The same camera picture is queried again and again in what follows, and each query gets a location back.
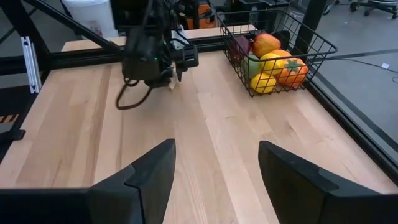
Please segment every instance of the metal post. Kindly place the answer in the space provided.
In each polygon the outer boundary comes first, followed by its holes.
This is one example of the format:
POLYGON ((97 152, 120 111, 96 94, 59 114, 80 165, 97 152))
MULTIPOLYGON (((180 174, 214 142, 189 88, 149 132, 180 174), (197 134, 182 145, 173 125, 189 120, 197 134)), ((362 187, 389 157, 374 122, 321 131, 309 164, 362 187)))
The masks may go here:
POLYGON ((41 0, 24 0, 24 1, 31 4, 32 6, 35 6, 38 10, 46 13, 51 18, 61 22, 62 24, 71 28, 72 30, 87 37, 88 39, 90 39, 94 43, 98 44, 102 48, 104 48, 118 56, 121 56, 121 57, 123 56, 123 51, 120 49, 120 47, 118 45, 116 45, 112 42, 109 42, 106 39, 100 37, 93 31, 91 31, 89 28, 81 25, 80 23, 76 22, 72 18, 62 14, 60 11, 58 11, 55 8, 53 8, 52 6, 48 5, 46 2, 43 2, 41 0))
POLYGON ((35 43, 40 70, 48 69, 51 63, 50 51, 21 1, 2 0, 0 6, 19 36, 29 36, 30 40, 35 43))
POLYGON ((311 0, 307 6, 307 11, 303 18, 303 24, 298 31, 298 37, 292 51, 292 55, 307 54, 309 45, 311 44, 313 32, 316 30, 321 20, 323 9, 327 0, 311 0))
POLYGON ((26 73, 29 80, 30 93, 39 93, 42 88, 40 72, 37 66, 36 52, 34 44, 29 37, 21 37, 22 49, 24 50, 24 58, 26 65, 26 73))

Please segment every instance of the black cable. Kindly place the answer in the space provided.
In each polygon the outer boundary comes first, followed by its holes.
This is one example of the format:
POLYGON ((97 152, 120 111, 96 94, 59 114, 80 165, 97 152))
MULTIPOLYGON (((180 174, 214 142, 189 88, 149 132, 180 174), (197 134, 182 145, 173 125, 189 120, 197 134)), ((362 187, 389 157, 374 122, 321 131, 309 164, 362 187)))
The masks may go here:
MULTIPOLYGON (((142 24, 140 26, 139 36, 134 42, 131 55, 134 55, 134 52, 137 50, 138 41, 141 39, 141 35, 142 35, 142 33, 144 33, 145 26, 148 23, 148 17, 149 17, 150 11, 152 10, 153 3, 154 3, 154 0, 149 0, 148 1, 148 5, 147 5, 147 8, 145 9, 145 14, 144 14, 144 17, 142 19, 142 24)), ((142 100, 138 101, 138 103, 134 103, 134 104, 129 105, 129 106, 120 106, 120 99, 122 98, 126 88, 127 87, 136 86, 139 83, 139 80, 136 80, 134 83, 130 83, 131 82, 131 78, 124 78, 123 81, 124 81, 124 85, 120 89, 119 95, 116 98, 116 108, 119 109, 119 110, 128 110, 128 109, 132 109, 132 108, 135 108, 135 107, 141 105, 148 98, 150 92, 152 91, 152 89, 149 88, 148 92, 145 94, 145 96, 142 98, 142 100)))
POLYGON ((180 30, 179 30, 179 29, 177 29, 175 32, 176 32, 182 39, 184 39, 185 41, 187 41, 188 44, 191 44, 191 42, 190 42, 184 35, 182 35, 182 34, 180 33, 180 30))
POLYGON ((203 16, 200 15, 199 19, 207 19, 207 18, 210 18, 211 16, 215 16, 215 15, 213 15, 213 12, 217 12, 217 9, 220 9, 220 11, 225 12, 225 7, 223 7, 223 6, 216 7, 213 3, 210 2, 210 0, 207 0, 207 5, 209 5, 210 9, 207 10, 206 12, 202 13, 203 16))
POLYGON ((146 94, 144 95, 144 97, 143 97, 140 101, 138 101, 137 103, 133 103, 133 104, 128 105, 128 106, 120 106, 119 102, 120 102, 120 99, 122 98, 122 96, 123 96, 124 91, 126 90, 126 88, 127 88, 127 85, 126 85, 126 84, 123 85, 123 87, 120 89, 120 92, 119 92, 119 94, 118 94, 118 97, 116 98, 116 108, 117 108, 118 110, 129 110, 129 109, 136 108, 137 106, 139 106, 139 105, 141 105, 143 102, 145 102, 145 100, 148 98, 149 94, 150 94, 151 91, 152 91, 152 88, 149 87, 147 93, 146 93, 146 94))
POLYGON ((225 6, 215 6, 209 0, 207 0, 207 4, 209 5, 210 8, 213 8, 216 12, 226 12, 225 6))
POLYGON ((178 43, 184 45, 184 46, 188 46, 189 44, 185 43, 184 41, 177 39, 177 38, 171 38, 170 41, 177 41, 178 43))
MULTIPOLYGON (((365 65, 370 65, 370 66, 373 66, 373 67, 377 67, 377 68, 382 68, 380 65, 375 65, 375 64, 367 63, 367 62, 362 62, 360 60, 355 60, 355 59, 350 59, 350 58, 325 58, 325 60, 345 60, 345 61, 350 61, 350 62, 358 62, 358 63, 362 63, 362 64, 365 64, 365 65)), ((398 73, 398 71, 392 70, 390 68, 387 68, 385 70, 393 72, 393 73, 398 73)), ((392 81, 394 83, 398 83, 398 76, 392 77, 392 81)))
POLYGON ((134 87, 139 83, 139 80, 136 80, 134 83, 130 83, 132 80, 130 78, 124 78, 124 84, 128 87, 134 87))

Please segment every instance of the wire basket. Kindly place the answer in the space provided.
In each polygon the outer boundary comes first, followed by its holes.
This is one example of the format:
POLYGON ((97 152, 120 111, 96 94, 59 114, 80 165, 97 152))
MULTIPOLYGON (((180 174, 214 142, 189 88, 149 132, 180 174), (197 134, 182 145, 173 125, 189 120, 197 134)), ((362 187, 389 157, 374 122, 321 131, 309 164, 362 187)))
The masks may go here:
POLYGON ((337 52, 282 10, 227 12, 218 23, 224 53, 252 97, 304 89, 325 57, 337 52))

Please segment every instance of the toy fruit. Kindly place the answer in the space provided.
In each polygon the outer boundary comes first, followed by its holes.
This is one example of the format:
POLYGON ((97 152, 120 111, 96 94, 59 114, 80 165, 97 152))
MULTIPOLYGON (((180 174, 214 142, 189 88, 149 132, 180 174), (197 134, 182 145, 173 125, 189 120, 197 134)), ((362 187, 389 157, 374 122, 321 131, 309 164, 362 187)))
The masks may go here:
POLYGON ((289 47, 290 39, 292 38, 292 35, 290 33, 291 31, 289 30, 280 30, 272 35, 280 41, 280 48, 281 49, 287 49, 289 47))
POLYGON ((273 50, 271 53, 273 54, 277 54, 280 57, 290 57, 292 56, 289 52, 287 52, 286 50, 273 50))
POLYGON ((274 53, 268 53, 263 55, 260 59, 265 60, 265 59, 273 59, 275 60, 270 60, 266 62, 260 62, 259 63, 259 68, 261 72, 265 72, 271 75, 278 75, 282 69, 284 68, 285 62, 283 59, 276 60, 280 56, 274 53))
POLYGON ((257 74, 250 81, 250 87, 258 93, 271 93, 276 85, 276 79, 266 73, 257 74))
POLYGON ((259 68, 260 62, 255 62, 253 60, 250 60, 249 58, 254 59, 254 60, 259 60, 259 59, 255 55, 250 54, 250 55, 248 55, 248 57, 245 57, 241 61, 241 70, 242 70, 244 76, 251 79, 258 73, 260 73, 260 68, 259 68))
POLYGON ((235 39, 236 42, 231 40, 228 43, 231 56, 230 59, 232 63, 240 63, 243 57, 250 52, 250 42, 243 36, 237 37, 235 39))
POLYGON ((277 76, 278 83, 293 88, 299 87, 308 73, 308 67, 298 58, 287 59, 284 67, 277 76))
POLYGON ((280 49, 280 41, 270 34, 258 34, 254 38, 252 51, 255 56, 262 57, 263 55, 280 49))

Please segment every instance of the wooden tabletop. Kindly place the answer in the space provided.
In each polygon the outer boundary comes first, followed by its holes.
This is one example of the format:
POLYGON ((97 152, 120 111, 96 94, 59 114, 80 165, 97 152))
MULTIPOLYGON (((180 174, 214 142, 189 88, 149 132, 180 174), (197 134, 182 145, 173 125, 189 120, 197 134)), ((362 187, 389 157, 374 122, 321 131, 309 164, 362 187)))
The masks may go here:
MULTIPOLYGON (((213 34, 218 29, 188 32, 213 34)), ((86 40, 64 50, 92 47, 86 40)), ((25 138, 0 165, 0 186, 89 187, 175 138, 164 223, 277 223, 257 161, 265 139, 371 189, 398 192, 308 91, 251 98, 222 52, 199 61, 173 91, 155 89, 127 111, 115 108, 120 63, 52 71, 22 125, 25 138)), ((146 90, 128 89, 123 102, 146 90)))

